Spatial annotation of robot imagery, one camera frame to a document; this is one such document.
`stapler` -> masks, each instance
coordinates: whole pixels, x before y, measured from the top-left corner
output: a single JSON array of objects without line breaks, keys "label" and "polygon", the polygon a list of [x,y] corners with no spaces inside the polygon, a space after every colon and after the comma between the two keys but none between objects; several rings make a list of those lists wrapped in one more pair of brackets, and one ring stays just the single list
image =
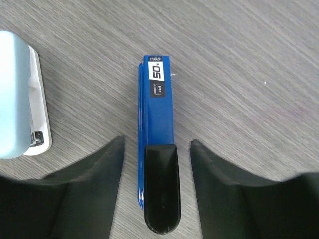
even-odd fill
[{"label": "stapler", "polygon": [[37,52],[0,31],[0,159],[39,155],[52,145]]},{"label": "stapler", "polygon": [[181,218],[169,56],[143,57],[138,101],[138,201],[149,229],[167,234]]}]

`black label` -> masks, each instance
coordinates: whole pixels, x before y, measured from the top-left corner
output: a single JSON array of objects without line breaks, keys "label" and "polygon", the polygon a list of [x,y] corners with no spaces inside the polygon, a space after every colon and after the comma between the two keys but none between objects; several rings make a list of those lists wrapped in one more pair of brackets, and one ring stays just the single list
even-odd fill
[{"label": "black label", "polygon": [[150,80],[151,97],[165,97],[165,81]]}]

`wood grain surface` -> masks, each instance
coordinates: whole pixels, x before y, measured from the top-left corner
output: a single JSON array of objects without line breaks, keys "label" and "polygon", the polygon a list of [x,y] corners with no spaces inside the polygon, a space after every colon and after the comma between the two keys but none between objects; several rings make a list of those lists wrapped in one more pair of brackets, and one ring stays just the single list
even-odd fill
[{"label": "wood grain surface", "polygon": [[[53,146],[0,160],[40,178],[126,136],[112,239],[199,239],[189,144],[283,180],[319,169],[317,0],[0,0],[0,29],[40,55]],[[166,236],[137,203],[137,66],[171,56],[182,219]]]}]

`white plastic base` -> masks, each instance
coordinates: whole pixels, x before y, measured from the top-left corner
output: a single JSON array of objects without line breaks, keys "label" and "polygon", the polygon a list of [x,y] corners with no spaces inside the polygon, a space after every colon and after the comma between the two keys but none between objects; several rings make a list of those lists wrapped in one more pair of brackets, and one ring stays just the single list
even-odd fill
[{"label": "white plastic base", "polygon": [[30,47],[31,77],[29,79],[29,97],[34,131],[43,133],[44,144],[30,147],[24,155],[34,156],[46,152],[52,145],[49,116],[46,107],[38,53]]}]

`black plastic end cap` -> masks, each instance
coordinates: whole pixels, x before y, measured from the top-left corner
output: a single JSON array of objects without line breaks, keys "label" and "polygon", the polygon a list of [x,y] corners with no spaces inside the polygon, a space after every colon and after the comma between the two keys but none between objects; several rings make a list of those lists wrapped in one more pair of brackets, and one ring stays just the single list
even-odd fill
[{"label": "black plastic end cap", "polygon": [[181,218],[177,147],[146,146],[144,151],[144,219],[157,234],[172,232]]}]

